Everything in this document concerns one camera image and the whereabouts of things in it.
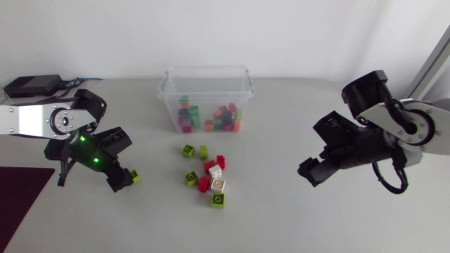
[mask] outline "tabletop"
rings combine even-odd
[[[119,154],[141,182],[114,193],[105,174],[80,164],[65,187],[55,173],[6,252],[448,252],[449,157],[425,154],[406,168],[409,189],[393,195],[371,166],[340,170],[312,187],[298,164],[324,142],[312,126],[332,110],[351,119],[343,84],[316,79],[254,79],[256,94],[238,133],[178,134],[159,79],[92,81],[108,104],[96,132],[122,127],[133,145]],[[2,166],[53,167],[43,139],[0,136]],[[226,206],[189,188],[184,175],[203,161],[185,144],[223,155]],[[396,185],[390,161],[380,163]]]

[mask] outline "white wall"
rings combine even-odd
[[[20,75],[159,76],[245,64],[340,85],[384,69],[403,91],[450,23],[448,0],[0,0],[0,86]]]

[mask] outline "cube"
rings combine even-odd
[[[232,124],[224,125],[224,130],[225,130],[225,131],[230,131],[230,130],[232,130],[232,129],[233,129],[233,125],[232,125]]]
[[[198,190],[202,193],[206,193],[210,187],[211,179],[208,176],[202,176],[198,182]]]
[[[200,127],[200,118],[198,115],[191,116],[191,122],[193,128],[199,128]]]
[[[223,113],[223,112],[222,112],[221,110],[216,111],[216,112],[213,114],[214,119],[221,119],[222,113]]]
[[[225,194],[223,194],[223,193],[212,194],[211,206],[214,208],[224,208],[225,207]]]
[[[222,168],[222,170],[225,169],[225,157],[223,155],[217,155],[217,164]]]
[[[214,130],[222,129],[222,121],[220,119],[214,120]]]
[[[234,103],[230,103],[230,105],[228,106],[228,110],[230,112],[235,112],[238,108],[236,107],[236,105]]]
[[[180,104],[188,103],[188,96],[181,96],[179,102]]]
[[[198,177],[195,171],[192,171],[190,173],[186,174],[186,182],[188,183],[188,186],[194,186],[196,183],[198,183]]]
[[[242,109],[238,109],[236,111],[236,121],[241,121],[242,120]]]
[[[222,177],[222,168],[219,165],[215,165],[208,169],[210,171],[210,175],[212,178],[221,178]]]
[[[191,158],[194,155],[195,148],[191,145],[186,144],[184,148],[181,150],[181,154],[185,157]]]
[[[214,125],[213,124],[206,124],[205,125],[205,130],[214,130]]]
[[[210,169],[211,167],[214,167],[216,164],[217,164],[217,163],[216,163],[214,160],[211,160],[211,161],[209,161],[209,162],[204,163],[204,164],[203,164],[203,168],[205,169],[205,173],[206,173],[207,175],[209,175],[209,174],[210,174],[209,169]]]
[[[185,133],[185,134],[187,134],[187,133],[192,133],[192,126],[191,126],[191,123],[181,125],[181,130],[182,130],[183,133]]]
[[[239,130],[240,130],[240,122],[234,122],[233,131],[239,131]]]
[[[188,119],[188,115],[179,115],[178,116],[178,124],[181,125],[181,123],[183,123],[184,121],[186,121]]]
[[[189,115],[188,109],[179,109],[178,115]]]
[[[200,146],[200,159],[204,160],[208,158],[208,147],[206,145]]]
[[[224,193],[225,180],[221,178],[212,179],[211,191],[215,193]]]

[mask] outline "plastic container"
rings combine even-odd
[[[180,133],[241,130],[254,94],[242,65],[170,67],[158,88]]]

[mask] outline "black cable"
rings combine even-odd
[[[373,168],[373,171],[375,172],[375,175],[377,176],[379,182],[381,182],[381,184],[383,184],[383,186],[391,193],[401,194],[408,188],[408,179],[406,177],[406,173],[405,173],[403,167],[399,168],[399,167],[394,166],[394,170],[397,173],[397,176],[399,177],[399,179],[401,181],[400,188],[391,186],[388,182],[386,182],[386,180],[383,178],[383,176],[380,173],[380,170],[378,168],[378,163],[376,163],[376,162],[372,163],[372,168]]]

